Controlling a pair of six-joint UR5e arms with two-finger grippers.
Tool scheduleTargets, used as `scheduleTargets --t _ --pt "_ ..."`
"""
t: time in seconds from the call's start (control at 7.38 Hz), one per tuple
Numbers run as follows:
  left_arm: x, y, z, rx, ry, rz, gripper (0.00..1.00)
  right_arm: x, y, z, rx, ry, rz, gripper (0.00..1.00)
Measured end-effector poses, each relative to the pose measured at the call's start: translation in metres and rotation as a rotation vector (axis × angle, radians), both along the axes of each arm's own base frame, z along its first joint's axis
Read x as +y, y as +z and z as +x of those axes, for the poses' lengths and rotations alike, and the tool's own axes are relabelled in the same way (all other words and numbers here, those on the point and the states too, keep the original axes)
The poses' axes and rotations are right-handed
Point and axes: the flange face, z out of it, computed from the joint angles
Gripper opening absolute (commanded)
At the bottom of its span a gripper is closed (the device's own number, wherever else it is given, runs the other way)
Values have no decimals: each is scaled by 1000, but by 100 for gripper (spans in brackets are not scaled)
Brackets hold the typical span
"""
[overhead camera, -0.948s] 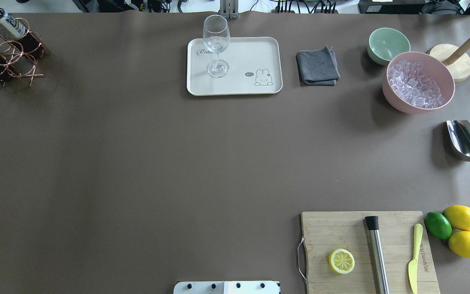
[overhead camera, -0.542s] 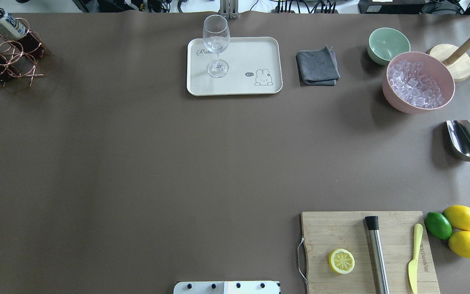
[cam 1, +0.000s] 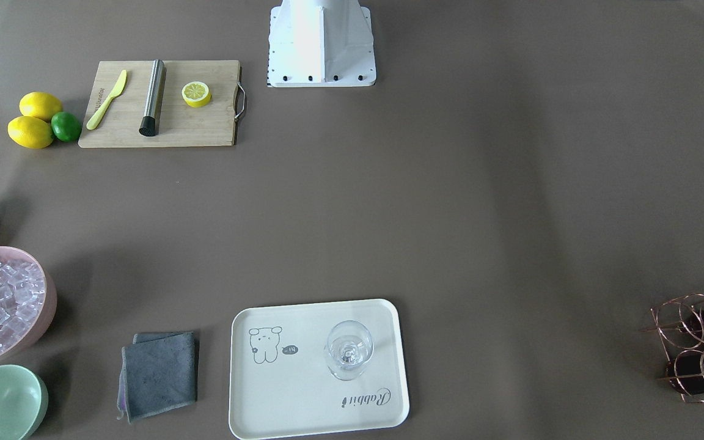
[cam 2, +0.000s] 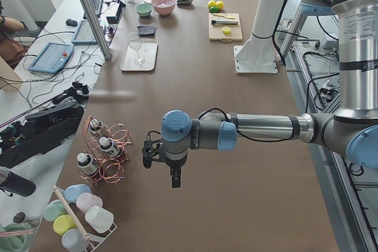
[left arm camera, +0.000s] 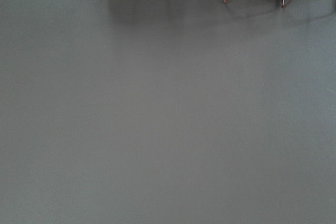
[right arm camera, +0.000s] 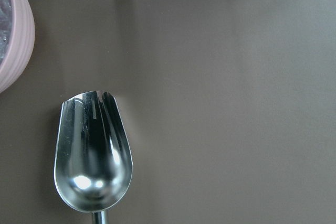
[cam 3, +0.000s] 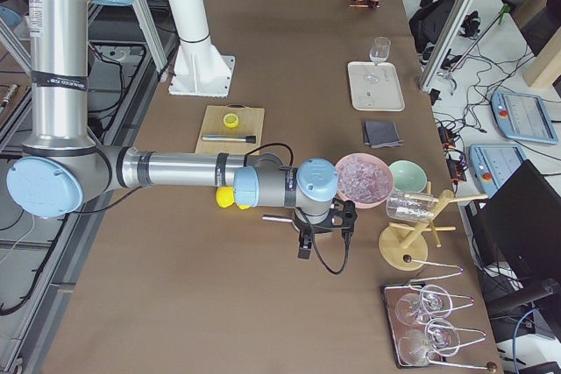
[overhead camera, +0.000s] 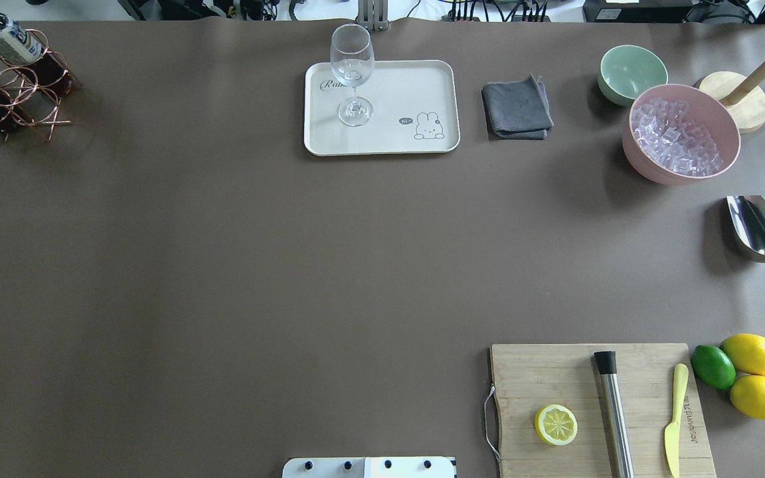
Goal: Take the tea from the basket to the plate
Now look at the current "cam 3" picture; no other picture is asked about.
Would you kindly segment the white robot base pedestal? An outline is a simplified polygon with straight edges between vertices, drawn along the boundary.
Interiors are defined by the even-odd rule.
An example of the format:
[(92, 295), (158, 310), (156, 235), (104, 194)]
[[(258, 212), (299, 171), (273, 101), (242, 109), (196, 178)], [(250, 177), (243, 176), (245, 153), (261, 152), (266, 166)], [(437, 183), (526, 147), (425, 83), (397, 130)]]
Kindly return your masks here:
[(222, 55), (211, 41), (203, 0), (168, 0), (180, 45), (171, 95), (225, 98), (229, 94), (235, 58)]

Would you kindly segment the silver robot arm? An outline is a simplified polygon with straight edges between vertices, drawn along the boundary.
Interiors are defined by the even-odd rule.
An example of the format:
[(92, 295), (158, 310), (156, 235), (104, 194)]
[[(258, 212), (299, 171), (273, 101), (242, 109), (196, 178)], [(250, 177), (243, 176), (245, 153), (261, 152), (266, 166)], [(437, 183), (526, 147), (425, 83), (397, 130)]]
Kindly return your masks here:
[(294, 167), (271, 153), (142, 152), (89, 136), (89, 5), (133, 1), (29, 0), (32, 133), (6, 177), (12, 199), (49, 218), (118, 188), (228, 187), (238, 205), (291, 209), (300, 258), (317, 252), (319, 233), (339, 230), (350, 241), (355, 207), (337, 198), (337, 170), (325, 159)]

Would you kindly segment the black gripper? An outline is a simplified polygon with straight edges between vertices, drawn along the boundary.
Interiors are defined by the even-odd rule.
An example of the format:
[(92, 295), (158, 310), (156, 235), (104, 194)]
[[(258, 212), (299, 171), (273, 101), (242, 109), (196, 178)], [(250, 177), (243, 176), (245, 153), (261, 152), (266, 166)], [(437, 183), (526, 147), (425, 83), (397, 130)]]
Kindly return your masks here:
[[(308, 217), (312, 227), (305, 220)], [(354, 231), (354, 225), (358, 218), (355, 203), (353, 201), (343, 201), (333, 199), (325, 216), (320, 216), (318, 222), (312, 222), (313, 216), (303, 214), (295, 209), (293, 212), (293, 225), (299, 229), (299, 259), (309, 259), (314, 248), (315, 231)]]

